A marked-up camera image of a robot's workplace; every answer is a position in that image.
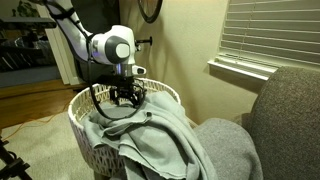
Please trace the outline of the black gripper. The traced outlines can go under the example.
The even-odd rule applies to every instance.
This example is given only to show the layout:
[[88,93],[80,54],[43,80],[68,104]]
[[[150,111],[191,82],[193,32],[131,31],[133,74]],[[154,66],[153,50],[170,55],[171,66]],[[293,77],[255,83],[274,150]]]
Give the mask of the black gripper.
[[137,108],[145,98],[146,89],[143,81],[133,76],[115,76],[109,81],[109,86],[110,99],[116,105],[120,105],[120,99],[127,99]]

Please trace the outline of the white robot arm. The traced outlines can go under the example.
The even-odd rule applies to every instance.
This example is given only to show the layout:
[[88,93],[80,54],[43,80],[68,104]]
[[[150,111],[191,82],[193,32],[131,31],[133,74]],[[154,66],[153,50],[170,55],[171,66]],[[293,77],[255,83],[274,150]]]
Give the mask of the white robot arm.
[[116,103],[127,99],[135,107],[141,105],[144,91],[135,88],[134,76],[145,74],[146,69],[135,64],[133,31],[126,26],[113,25],[105,33],[94,34],[82,26],[71,0],[44,0],[44,5],[78,59],[114,66],[115,73],[104,81],[114,87],[111,99]]

